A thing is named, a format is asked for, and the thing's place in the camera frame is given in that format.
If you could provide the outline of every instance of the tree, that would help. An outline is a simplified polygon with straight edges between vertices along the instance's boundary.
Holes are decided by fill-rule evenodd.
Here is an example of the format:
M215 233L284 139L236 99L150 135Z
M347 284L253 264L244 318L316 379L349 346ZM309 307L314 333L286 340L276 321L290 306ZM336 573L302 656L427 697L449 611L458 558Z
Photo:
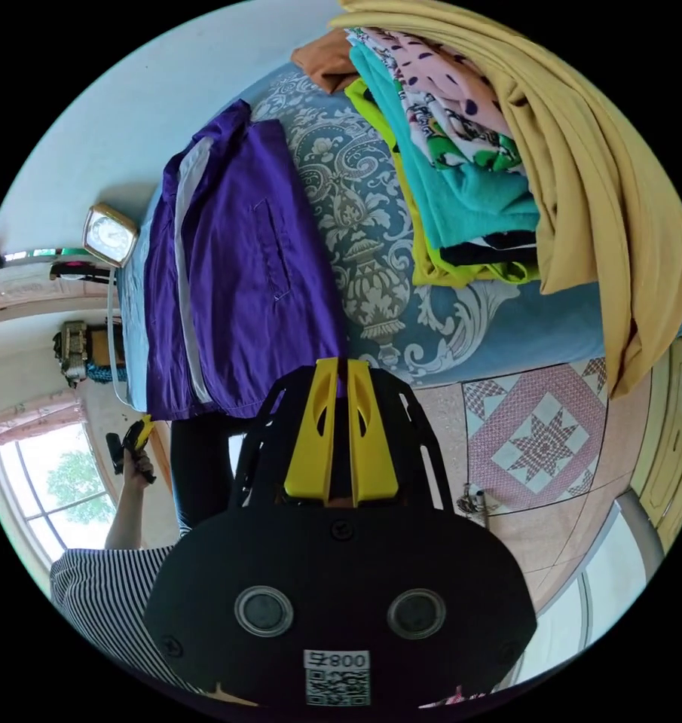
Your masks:
M47 476L47 491L60 507L105 492L92 453L79 450L63 453L59 465ZM109 495L104 495L69 508L66 516L70 522L88 525L91 522L109 522L114 512Z

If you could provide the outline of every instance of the jacket pocket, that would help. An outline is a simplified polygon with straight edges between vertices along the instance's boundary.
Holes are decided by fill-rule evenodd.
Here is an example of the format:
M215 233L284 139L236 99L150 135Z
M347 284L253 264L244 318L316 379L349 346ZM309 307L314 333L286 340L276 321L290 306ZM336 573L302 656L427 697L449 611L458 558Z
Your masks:
M283 253L283 241L271 205L267 198L256 203L250 209L252 228L260 245L265 263L265 277L275 301L280 301L290 293L290 275L286 257Z

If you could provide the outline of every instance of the blue bedspread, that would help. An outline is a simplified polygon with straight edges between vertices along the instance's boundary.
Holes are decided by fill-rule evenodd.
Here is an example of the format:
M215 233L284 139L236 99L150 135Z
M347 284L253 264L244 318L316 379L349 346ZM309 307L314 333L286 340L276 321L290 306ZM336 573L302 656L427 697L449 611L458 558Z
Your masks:
M254 120L277 118L285 128L325 238L353 357L431 386L604 356L597 284L551 296L538 282L411 284L413 230L390 153L343 93L327 95L288 64L240 97ZM130 402L139 410L148 348L142 279L158 195L118 274Z

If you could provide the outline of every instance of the person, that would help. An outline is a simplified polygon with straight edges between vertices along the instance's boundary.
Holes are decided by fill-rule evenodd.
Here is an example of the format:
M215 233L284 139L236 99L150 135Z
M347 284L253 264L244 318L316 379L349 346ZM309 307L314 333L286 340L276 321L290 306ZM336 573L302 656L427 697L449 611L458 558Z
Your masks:
M251 419L220 413L173 422L170 470L180 534L223 512L233 480L229 439ZM152 642L142 616L162 563L173 549L141 549L142 510L152 470L147 454L124 453L124 484L103 550L69 549L50 569L54 607L104 655L140 673L196 694L253 705L219 688L202 691L173 673Z

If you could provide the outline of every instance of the yellow cloth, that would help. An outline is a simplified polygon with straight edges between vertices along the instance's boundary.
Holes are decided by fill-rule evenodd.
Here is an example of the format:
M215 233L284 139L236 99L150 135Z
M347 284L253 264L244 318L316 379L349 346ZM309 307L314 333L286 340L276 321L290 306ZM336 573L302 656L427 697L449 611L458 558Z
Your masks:
M434 0L339 0L333 27L446 43L488 77L540 210L543 294L599 281L611 396L639 383L682 323L682 202L609 99L548 50Z
M378 131L391 153L401 193L406 201L408 213L411 216L411 225L414 229L414 243L411 247L411 256L414 259L414 273L411 282L416 286L431 284L461 288L476 280L499 279L507 283L522 284L538 279L539 273L537 269L525 268L523 264L454 266L441 258L441 252L438 249L429 247L418 206L416 206L411 188L406 180L401 154L396 146L396 137L393 135L388 121L378 106L365 98L364 93L367 89L368 86L363 78L358 78L350 86L346 87L344 92L353 103L353 107L369 122L372 128Z

